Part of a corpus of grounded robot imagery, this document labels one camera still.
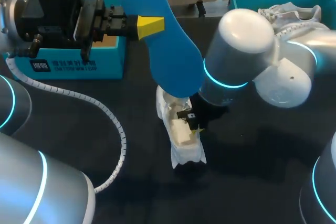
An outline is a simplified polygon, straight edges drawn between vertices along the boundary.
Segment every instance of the teal box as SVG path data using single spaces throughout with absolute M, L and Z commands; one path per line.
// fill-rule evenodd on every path
M 106 6 L 120 5 L 118 0 L 104 0 Z M 35 80 L 121 79 L 126 41 L 116 38 L 114 47 L 93 47 L 90 61 L 84 65 L 79 49 L 41 49 L 36 59 L 15 58 L 26 76 Z
M 321 22 L 330 29 L 336 30 L 336 0 L 231 0 L 229 9 L 245 8 L 257 12 L 259 8 L 266 9 L 287 2 L 292 2 L 296 6 L 304 8 L 312 8 L 315 5 L 321 6 Z

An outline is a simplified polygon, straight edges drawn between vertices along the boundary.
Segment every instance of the white shoe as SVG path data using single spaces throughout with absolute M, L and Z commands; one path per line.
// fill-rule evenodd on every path
M 177 118 L 178 111 L 191 109 L 190 99 L 179 99 L 167 94 L 160 86 L 156 89 L 156 111 L 163 120 L 171 142 L 172 166 L 184 165 L 188 161 L 206 164 L 200 130 L 192 132 L 183 119 Z
M 267 18 L 275 33 L 278 33 L 289 23 L 320 22 L 322 9 L 319 5 L 313 8 L 301 8 L 288 2 L 283 5 L 274 5 L 268 9 L 259 9 L 258 13 Z

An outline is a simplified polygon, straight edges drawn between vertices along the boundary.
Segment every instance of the blue insole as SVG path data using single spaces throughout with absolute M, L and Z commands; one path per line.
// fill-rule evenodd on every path
M 167 0 L 120 0 L 126 15 L 164 17 L 165 30 L 144 40 L 153 79 L 169 94 L 196 93 L 203 81 L 202 56 L 177 22 Z

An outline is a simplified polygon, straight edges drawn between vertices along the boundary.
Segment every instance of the black tabletop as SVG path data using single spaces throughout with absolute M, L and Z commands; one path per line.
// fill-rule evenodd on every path
M 202 54 L 217 18 L 180 19 Z M 155 89 L 143 42 L 130 42 L 124 78 L 47 81 L 96 98 L 117 116 L 128 141 L 115 182 L 97 195 L 93 223 L 300 223 L 299 191 L 336 130 L 336 78 L 318 77 L 309 100 L 279 109 L 253 84 L 230 112 L 201 133 L 207 164 L 172 169 L 170 142 L 156 116 Z M 27 87 L 28 123 L 15 138 L 86 173 L 99 185 L 115 168 L 119 135 L 83 101 Z

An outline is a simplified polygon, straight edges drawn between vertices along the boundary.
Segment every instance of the glowing blue light ring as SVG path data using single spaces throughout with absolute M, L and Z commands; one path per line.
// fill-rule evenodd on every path
M 48 175 L 48 167 L 47 167 L 47 161 L 45 156 L 43 155 L 42 152 L 40 152 L 41 158 L 42 158 L 42 163 L 43 163 L 43 174 L 42 174 L 42 180 L 41 180 L 41 185 L 40 185 L 40 189 L 38 190 L 38 194 L 37 197 L 35 199 L 35 202 L 33 204 L 32 209 L 30 210 L 30 213 L 28 214 L 25 222 L 23 222 L 23 224 L 30 224 L 31 220 L 33 219 L 38 206 L 40 205 L 40 202 L 42 200 L 42 196 L 44 193 L 44 189 L 46 188 L 46 183 L 47 183 L 47 175 Z
M 315 59 L 315 62 L 316 62 L 316 66 L 317 66 L 317 57 L 316 57 L 315 53 L 309 47 L 305 46 L 304 44 L 298 43 L 296 41 L 288 41 L 288 43 L 291 43 L 291 44 L 294 44 L 294 45 L 298 45 L 300 47 L 303 47 L 303 48 L 307 49 L 314 56 L 314 59 Z
M 224 83 L 221 83 L 221 82 L 217 81 L 215 78 L 213 78 L 213 77 L 209 74 L 208 70 L 206 70 L 206 68 L 205 68 L 205 60 L 203 60 L 203 66 L 204 66 L 204 71 L 205 71 L 206 75 L 207 75 L 207 76 L 208 76 L 214 83 L 216 83 L 217 85 L 220 85 L 220 86 L 222 86 L 222 87 L 229 88 L 229 89 L 238 89 L 238 88 L 241 88 L 241 87 L 247 85 L 247 83 L 248 83 L 248 82 L 246 82 L 246 83 L 244 83 L 244 84 L 242 84 L 242 85 L 237 85 L 237 86 L 226 85 L 226 84 L 224 84 Z
M 2 79 L 4 79 L 6 82 L 7 82 L 7 84 L 8 84 L 8 86 L 9 86 L 9 88 L 10 88 L 10 90 L 12 91 L 12 97 L 13 97 L 13 103 L 12 103 L 12 109 L 11 109 L 11 112 L 9 113 L 9 116 L 7 117 L 7 119 L 5 120 L 5 122 L 3 122 L 3 124 L 2 125 L 0 125 L 0 129 L 9 121 L 9 119 L 11 119 L 11 117 L 12 117 L 12 115 L 13 115 L 13 112 L 14 112 L 14 107 L 15 107 L 15 94 L 14 94 L 14 90 L 13 90 L 13 87 L 12 87 L 12 85 L 9 83 L 9 81 L 5 78 L 5 77 L 3 77 L 3 76 L 0 76 Z
M 317 201 L 319 202 L 320 206 L 322 207 L 323 211 L 328 215 L 328 217 L 329 217 L 334 223 L 336 223 L 336 220 L 331 216 L 331 214 L 330 214 L 330 213 L 327 211 L 327 209 L 324 207 L 324 205 L 323 205 L 322 201 L 320 200 L 320 197 L 319 197 L 319 195 L 317 194 L 317 191 L 316 191 L 315 180 L 314 180 L 315 176 L 314 176 L 314 175 L 315 175 L 315 168 L 316 168 L 316 165 L 317 165 L 317 162 L 318 162 L 319 159 L 320 159 L 320 158 L 318 158 L 318 159 L 316 160 L 316 163 L 315 163 L 315 165 L 314 165 L 314 169 L 313 169 L 313 174 L 312 174 L 314 193 L 315 193 L 316 199 L 317 199 Z

